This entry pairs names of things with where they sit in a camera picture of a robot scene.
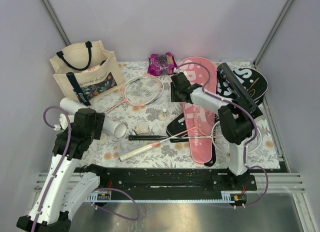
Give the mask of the white shuttlecock tube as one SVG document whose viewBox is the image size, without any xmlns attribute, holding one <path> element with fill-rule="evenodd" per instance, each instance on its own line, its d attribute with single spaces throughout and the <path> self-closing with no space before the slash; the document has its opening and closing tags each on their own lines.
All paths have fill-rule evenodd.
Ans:
<svg viewBox="0 0 320 232">
<path fill-rule="evenodd" d="M 73 101 L 72 99 L 67 97 L 63 98 L 60 101 L 59 105 L 63 110 L 71 115 L 75 115 L 75 113 L 79 109 L 88 109 L 86 105 Z M 125 135 L 127 127 L 124 123 L 119 122 L 116 119 L 106 115 L 104 118 L 102 130 L 107 134 L 113 135 L 114 137 L 119 139 Z"/>
</svg>

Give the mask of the white feather shuttlecock black band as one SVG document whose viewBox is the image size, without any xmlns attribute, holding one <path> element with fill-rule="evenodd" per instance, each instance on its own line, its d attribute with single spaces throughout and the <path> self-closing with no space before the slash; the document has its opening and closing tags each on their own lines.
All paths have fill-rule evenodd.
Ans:
<svg viewBox="0 0 320 232">
<path fill-rule="evenodd" d="M 149 125 L 145 122 L 142 122 L 134 129 L 135 135 L 145 134 L 149 131 Z"/>
</svg>

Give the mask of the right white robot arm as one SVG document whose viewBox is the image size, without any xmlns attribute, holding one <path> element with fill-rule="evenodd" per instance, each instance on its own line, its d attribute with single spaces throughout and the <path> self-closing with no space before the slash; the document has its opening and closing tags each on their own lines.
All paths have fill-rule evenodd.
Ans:
<svg viewBox="0 0 320 232">
<path fill-rule="evenodd" d="M 231 189 L 239 190 L 246 183 L 244 176 L 249 169 L 246 162 L 248 143 L 258 133 L 252 114 L 262 113 L 233 71 L 222 68 L 217 74 L 237 98 L 229 100 L 208 91 L 203 85 L 191 84 L 183 72 L 178 72 L 171 76 L 171 100 L 193 104 L 218 115 L 222 135 L 229 142 L 227 183 Z"/>
</svg>

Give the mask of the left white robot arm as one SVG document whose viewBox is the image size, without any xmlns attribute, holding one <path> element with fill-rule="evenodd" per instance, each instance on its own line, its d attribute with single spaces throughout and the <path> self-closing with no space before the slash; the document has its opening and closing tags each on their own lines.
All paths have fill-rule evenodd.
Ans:
<svg viewBox="0 0 320 232">
<path fill-rule="evenodd" d="M 107 187 L 109 178 L 92 165 L 76 187 L 65 196 L 70 178 L 93 140 L 101 138 L 105 115 L 91 108 L 80 108 L 67 127 L 57 134 L 49 172 L 40 195 L 27 215 L 18 218 L 16 226 L 25 232 L 68 232 L 73 215 L 94 190 Z"/>
</svg>

